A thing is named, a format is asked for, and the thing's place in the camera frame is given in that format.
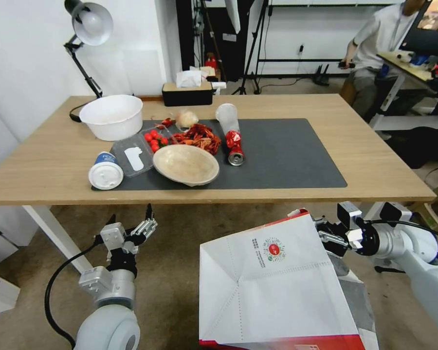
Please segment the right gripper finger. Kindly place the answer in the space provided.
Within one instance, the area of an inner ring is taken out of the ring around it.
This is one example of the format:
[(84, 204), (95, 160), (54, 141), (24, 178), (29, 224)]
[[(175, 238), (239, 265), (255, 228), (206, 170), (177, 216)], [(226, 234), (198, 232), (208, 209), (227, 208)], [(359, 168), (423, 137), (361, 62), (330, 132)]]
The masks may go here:
[(319, 233), (319, 237), (325, 250), (339, 258), (350, 250), (349, 243), (343, 237), (331, 233)]
[(331, 222), (325, 216), (313, 218), (315, 228), (318, 232), (325, 232), (338, 237), (347, 237), (347, 228), (340, 222)]

